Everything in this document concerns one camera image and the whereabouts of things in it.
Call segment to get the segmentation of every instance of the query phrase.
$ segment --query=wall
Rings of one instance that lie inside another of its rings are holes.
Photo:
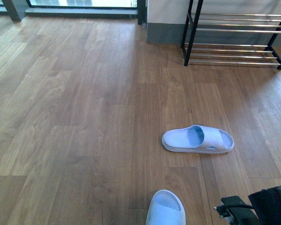
[[[188,5],[189,0],[148,0],[147,42],[180,43]],[[196,5],[197,0],[192,12],[195,12]],[[204,0],[201,13],[281,14],[281,0]],[[201,31],[197,32],[195,42],[267,44],[270,36]],[[281,46],[281,35],[275,44]]]

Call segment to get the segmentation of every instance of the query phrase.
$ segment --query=slide sandal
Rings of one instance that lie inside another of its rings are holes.
[[[146,225],[185,225],[185,211],[178,197],[168,190],[157,191],[151,200]]]
[[[226,131],[201,125],[170,130],[163,135],[162,143],[169,151],[204,154],[226,153],[234,147],[233,138]]]

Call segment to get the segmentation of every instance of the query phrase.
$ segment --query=slipper strap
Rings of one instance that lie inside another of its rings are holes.
[[[151,202],[146,225],[181,225],[182,212]]]
[[[207,149],[213,146],[216,148],[215,150],[226,149],[219,129],[213,127],[204,127],[200,125],[198,126],[202,129],[204,134],[204,140],[198,148]]]

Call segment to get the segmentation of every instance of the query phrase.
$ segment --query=shoe rack shelf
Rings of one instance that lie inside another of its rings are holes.
[[[203,0],[199,0],[196,12],[192,14],[193,0],[190,0],[181,42],[184,66],[190,63],[248,64],[277,66],[277,69],[281,69],[281,57],[272,46],[277,36],[281,35],[281,15],[201,14],[202,5]],[[199,21],[204,28],[198,28]],[[267,45],[199,44],[194,43],[198,30],[272,34],[272,37]],[[188,31],[191,33],[186,43]]]

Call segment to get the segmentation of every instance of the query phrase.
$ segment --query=floorboard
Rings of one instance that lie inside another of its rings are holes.
[[[162,146],[192,124],[226,130],[234,149]],[[222,197],[278,185],[281,71],[184,67],[136,19],[0,15],[0,225],[144,225],[160,189],[188,225],[224,225]]]

